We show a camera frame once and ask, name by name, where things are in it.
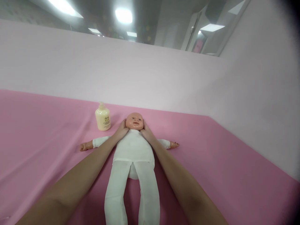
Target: doll leg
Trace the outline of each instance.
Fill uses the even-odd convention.
[[[114,161],[105,194],[104,211],[107,225],[127,225],[124,191],[132,162]]]
[[[159,225],[159,193],[153,165],[149,162],[134,162],[141,187],[141,201],[138,224]]]

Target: pink surface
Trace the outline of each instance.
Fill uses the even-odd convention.
[[[0,224],[15,224],[46,187],[92,152],[79,152],[81,142],[112,135],[131,112],[141,113],[157,138],[180,143],[172,155],[229,224],[282,224],[299,188],[297,181],[206,116],[107,104],[112,127],[101,132],[94,118],[97,102],[0,90],[0,105]],[[105,223],[113,152],[69,224]],[[155,174],[161,224],[187,224],[157,159]],[[138,221],[139,191],[138,181],[129,179],[124,195],[129,224]]]

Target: bottle label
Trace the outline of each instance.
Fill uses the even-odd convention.
[[[110,119],[109,116],[104,118],[104,122],[103,122],[104,128],[108,128],[110,127]]]

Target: baby doll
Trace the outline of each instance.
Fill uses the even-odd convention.
[[[143,117],[139,113],[131,113],[126,118],[125,126],[128,133],[121,139],[113,156],[104,202],[105,219],[107,225],[127,224],[124,206],[124,191],[127,178],[139,179],[141,201],[138,224],[159,225],[160,204],[159,193],[154,173],[154,155],[151,145],[145,140],[140,130],[144,128]],[[96,138],[80,145],[81,151],[97,148],[108,137]],[[176,148],[176,142],[159,139],[166,148]]]

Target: finger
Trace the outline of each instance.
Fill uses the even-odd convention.
[[[149,129],[148,125],[146,124],[146,121],[144,120],[144,130]]]
[[[125,121],[126,121],[126,119],[123,119],[123,121],[120,124],[120,127],[125,128]]]

